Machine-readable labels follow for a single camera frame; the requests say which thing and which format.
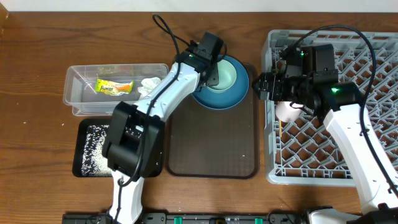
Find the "yellow snack wrapper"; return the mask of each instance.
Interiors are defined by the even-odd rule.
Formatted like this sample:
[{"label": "yellow snack wrapper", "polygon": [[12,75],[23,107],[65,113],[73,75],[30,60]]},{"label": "yellow snack wrapper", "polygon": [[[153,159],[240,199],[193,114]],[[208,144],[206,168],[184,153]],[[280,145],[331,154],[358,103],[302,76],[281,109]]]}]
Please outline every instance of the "yellow snack wrapper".
[{"label": "yellow snack wrapper", "polygon": [[111,96],[120,96],[131,92],[134,81],[131,83],[116,83],[112,81],[97,79],[95,91],[103,92]]}]

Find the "white wall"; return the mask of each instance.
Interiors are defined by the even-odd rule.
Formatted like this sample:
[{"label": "white wall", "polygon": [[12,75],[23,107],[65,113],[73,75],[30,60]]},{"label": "white wall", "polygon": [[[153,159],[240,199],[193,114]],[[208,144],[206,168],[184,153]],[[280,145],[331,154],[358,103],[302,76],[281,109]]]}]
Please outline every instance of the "white wall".
[{"label": "white wall", "polygon": [[398,0],[0,0],[9,11],[398,12]]}]

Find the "white crumpled cloth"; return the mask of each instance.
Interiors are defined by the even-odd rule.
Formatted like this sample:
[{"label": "white crumpled cloth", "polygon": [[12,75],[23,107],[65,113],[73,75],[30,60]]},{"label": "white crumpled cloth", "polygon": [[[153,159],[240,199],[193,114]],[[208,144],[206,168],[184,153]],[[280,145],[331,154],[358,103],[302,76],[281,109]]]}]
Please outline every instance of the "white crumpled cloth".
[{"label": "white crumpled cloth", "polygon": [[145,78],[141,81],[140,87],[138,87],[138,92],[141,93],[139,99],[141,100],[143,97],[148,95],[154,88],[161,83],[161,79],[154,77],[154,78]]}]

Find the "clear plastic container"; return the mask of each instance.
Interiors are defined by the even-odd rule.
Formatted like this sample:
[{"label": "clear plastic container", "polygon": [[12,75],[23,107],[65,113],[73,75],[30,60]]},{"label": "clear plastic container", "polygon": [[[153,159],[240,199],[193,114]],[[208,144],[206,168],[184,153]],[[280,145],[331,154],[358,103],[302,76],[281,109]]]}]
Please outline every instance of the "clear plastic container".
[{"label": "clear plastic container", "polygon": [[[145,78],[164,79],[169,72],[166,64],[75,65],[68,68],[63,102],[72,106],[76,116],[109,116],[120,102],[134,103],[140,97],[138,87]],[[97,79],[134,85],[129,94],[110,96],[95,92]]]}]

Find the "white plastic basket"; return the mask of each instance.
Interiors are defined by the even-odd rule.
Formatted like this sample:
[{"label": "white plastic basket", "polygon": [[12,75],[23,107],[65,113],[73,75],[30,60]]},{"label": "white plastic basket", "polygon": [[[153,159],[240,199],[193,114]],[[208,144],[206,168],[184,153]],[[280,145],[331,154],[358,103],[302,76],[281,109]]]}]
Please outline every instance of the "white plastic basket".
[{"label": "white plastic basket", "polygon": [[[272,30],[261,52],[263,72],[279,61],[279,51],[309,30]],[[363,33],[375,50],[377,72],[367,107],[373,128],[393,166],[398,169],[398,34]],[[371,74],[371,56],[355,32],[319,31],[300,45],[333,44],[340,82],[352,81],[364,93]],[[275,104],[265,103],[264,139],[267,179],[273,184],[354,187],[338,146],[316,118],[302,113],[294,123],[280,127]]]}]

